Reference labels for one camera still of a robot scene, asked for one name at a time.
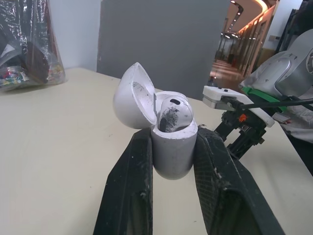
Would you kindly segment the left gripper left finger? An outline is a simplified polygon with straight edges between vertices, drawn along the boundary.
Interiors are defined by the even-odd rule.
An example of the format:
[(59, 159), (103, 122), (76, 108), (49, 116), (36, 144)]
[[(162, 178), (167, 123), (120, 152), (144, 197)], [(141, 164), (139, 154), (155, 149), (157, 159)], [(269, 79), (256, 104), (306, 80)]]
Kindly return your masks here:
[(153, 233), (153, 154), (149, 128), (133, 134), (109, 173), (93, 233)]

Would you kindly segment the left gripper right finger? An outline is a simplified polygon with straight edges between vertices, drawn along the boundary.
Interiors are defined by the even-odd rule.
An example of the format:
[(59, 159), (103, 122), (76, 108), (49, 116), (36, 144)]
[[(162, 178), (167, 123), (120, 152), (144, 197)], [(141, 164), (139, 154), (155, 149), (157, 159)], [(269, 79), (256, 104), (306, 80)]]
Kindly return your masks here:
[(216, 132), (198, 127), (193, 167), (207, 234), (284, 234), (251, 173)]

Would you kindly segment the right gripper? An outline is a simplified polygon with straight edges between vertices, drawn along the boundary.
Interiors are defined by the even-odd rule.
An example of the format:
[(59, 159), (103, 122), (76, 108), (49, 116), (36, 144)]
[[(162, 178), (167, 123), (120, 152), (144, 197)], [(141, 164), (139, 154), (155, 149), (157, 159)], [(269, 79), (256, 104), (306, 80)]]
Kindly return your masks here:
[(240, 159), (252, 146), (264, 142), (266, 124), (250, 110), (226, 111), (221, 124), (215, 129), (223, 141), (233, 130), (239, 130), (239, 137), (227, 146), (232, 157)]

